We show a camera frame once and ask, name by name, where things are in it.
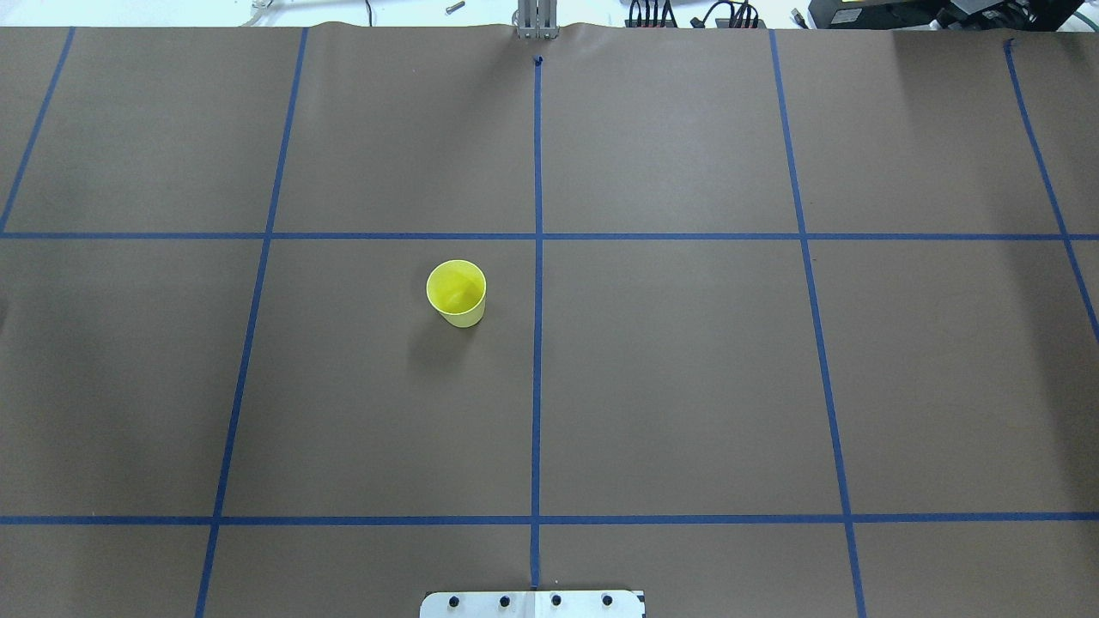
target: yellow cup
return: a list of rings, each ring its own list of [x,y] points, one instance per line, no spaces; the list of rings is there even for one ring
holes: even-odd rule
[[[467,329],[485,314],[485,273],[473,262],[443,262],[428,275],[428,300],[447,322]]]

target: green cable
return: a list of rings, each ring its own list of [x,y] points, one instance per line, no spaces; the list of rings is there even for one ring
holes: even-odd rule
[[[1073,13],[1073,15],[1075,15],[1076,19],[1080,20],[1081,22],[1088,24],[1088,26],[1091,30],[1094,30],[1095,32],[1099,32],[1099,24],[1097,24],[1096,22],[1091,21],[1091,18],[1085,15],[1084,13],[1081,13],[1079,11],[1076,11],[1075,13]]]

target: gray table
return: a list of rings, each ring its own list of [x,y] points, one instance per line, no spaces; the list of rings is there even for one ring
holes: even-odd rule
[[[0,615],[1095,616],[1099,38],[1006,36],[0,31]]]

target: horizontal blue line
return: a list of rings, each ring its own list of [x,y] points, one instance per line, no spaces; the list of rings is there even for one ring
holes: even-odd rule
[[[144,515],[8,515],[0,526],[210,526],[210,517]]]
[[[222,526],[529,526],[526,515],[393,517],[222,517]]]
[[[1099,512],[900,512],[852,515],[855,523],[920,523],[948,521],[1099,521]]]
[[[543,526],[843,523],[842,515],[543,515]]]
[[[263,240],[263,232],[4,232],[12,240]]]
[[[529,526],[526,515],[470,516],[0,516],[0,526]],[[1008,512],[897,512],[853,514],[854,523],[934,523],[951,521],[1099,521],[1099,511],[1008,511]],[[844,523],[841,514],[809,515],[550,515],[541,516],[542,526],[704,526],[767,523]]]
[[[423,241],[533,241],[536,233],[523,232],[274,232],[275,240],[423,240]],[[796,232],[715,232],[715,233],[545,233],[546,241],[797,241]],[[810,241],[1063,241],[1061,234],[950,234],[950,233],[873,233],[811,232]],[[1099,234],[1072,234],[1075,241],[1096,241]],[[11,240],[263,240],[264,232],[3,232]]]

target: white label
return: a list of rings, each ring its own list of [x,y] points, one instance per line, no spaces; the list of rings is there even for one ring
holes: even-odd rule
[[[832,15],[832,25],[837,23],[851,23],[858,19],[858,15],[863,13],[862,9],[844,9],[842,11],[836,11]]]

